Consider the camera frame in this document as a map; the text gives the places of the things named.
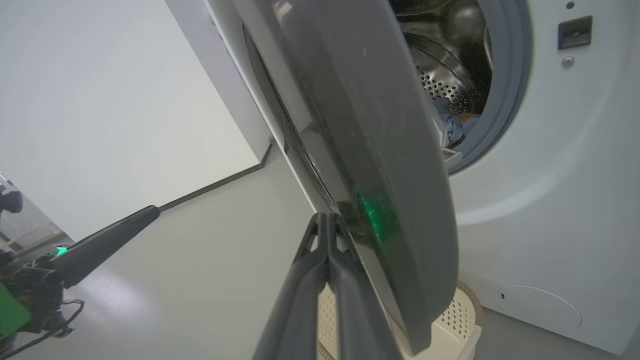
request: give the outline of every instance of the beige laundry basket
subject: beige laundry basket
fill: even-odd
[[[320,293],[318,308],[318,358],[335,360],[338,353],[335,295],[328,285]],[[482,332],[483,310],[471,289],[459,282],[451,305],[431,324],[431,346],[415,356],[409,351],[398,321],[391,315],[390,319],[405,359],[471,360]]]

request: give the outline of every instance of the washing machine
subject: washing machine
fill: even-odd
[[[391,313],[411,299],[389,275],[403,259],[380,260],[395,224],[403,250],[459,260],[484,307],[623,352],[640,323],[635,1],[209,3],[310,205],[366,219],[351,230]]]

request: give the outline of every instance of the floor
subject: floor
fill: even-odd
[[[275,149],[262,170],[165,211],[66,293],[86,301],[76,332],[14,359],[250,359],[310,216]],[[616,357],[486,310],[476,359],[640,359],[634,339]]]

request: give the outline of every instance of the washing machine door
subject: washing machine door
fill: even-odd
[[[390,5],[236,0],[236,7],[293,150],[347,222],[412,350],[421,351],[455,292],[458,241],[439,117]]]

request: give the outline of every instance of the black cable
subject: black cable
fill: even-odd
[[[84,301],[82,301],[82,300],[68,300],[68,301],[63,301],[62,304],[65,304],[65,305],[66,304],[80,304],[80,307],[78,308],[78,310],[75,311],[75,313],[73,315],[71,315],[69,320],[64,322],[57,329],[53,329],[53,330],[47,332],[46,334],[44,334],[43,336],[37,338],[36,340],[30,341],[29,343],[24,344],[23,346],[15,349],[14,351],[12,351],[12,352],[10,352],[8,354],[0,354],[0,360],[8,359],[11,356],[14,356],[15,354],[18,354],[19,352],[22,352],[22,351],[32,347],[33,345],[37,345],[37,344],[45,341],[46,339],[50,338],[51,336],[54,336],[56,334],[56,332],[66,328],[67,325],[69,325],[72,321],[74,321],[74,319],[80,314],[80,312],[84,308]]]

